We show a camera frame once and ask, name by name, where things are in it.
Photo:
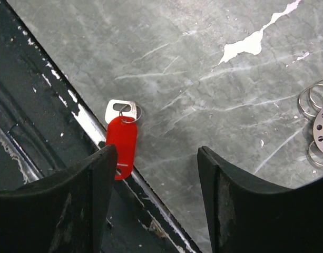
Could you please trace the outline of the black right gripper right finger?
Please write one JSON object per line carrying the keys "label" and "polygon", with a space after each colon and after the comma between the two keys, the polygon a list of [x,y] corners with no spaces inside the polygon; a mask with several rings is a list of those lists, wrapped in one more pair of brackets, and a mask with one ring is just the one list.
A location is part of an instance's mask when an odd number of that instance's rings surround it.
{"label": "black right gripper right finger", "polygon": [[323,252],[323,177],[290,189],[206,146],[197,161],[213,252]]}

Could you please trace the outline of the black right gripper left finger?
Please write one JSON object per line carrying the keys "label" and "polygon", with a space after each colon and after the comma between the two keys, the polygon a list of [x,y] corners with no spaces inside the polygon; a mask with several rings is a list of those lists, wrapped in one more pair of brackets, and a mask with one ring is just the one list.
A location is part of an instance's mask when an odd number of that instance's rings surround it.
{"label": "black right gripper left finger", "polygon": [[107,145],[51,176],[0,191],[0,252],[100,252],[117,159]]}

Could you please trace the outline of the red tagged key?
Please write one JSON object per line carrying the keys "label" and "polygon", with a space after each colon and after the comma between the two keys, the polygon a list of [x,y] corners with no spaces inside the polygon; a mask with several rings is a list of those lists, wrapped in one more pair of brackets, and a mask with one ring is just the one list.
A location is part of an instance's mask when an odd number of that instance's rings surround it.
{"label": "red tagged key", "polygon": [[133,171],[138,137],[137,122],[141,116],[142,109],[133,101],[111,99],[107,104],[106,144],[114,145],[118,153],[116,181],[126,179]]}

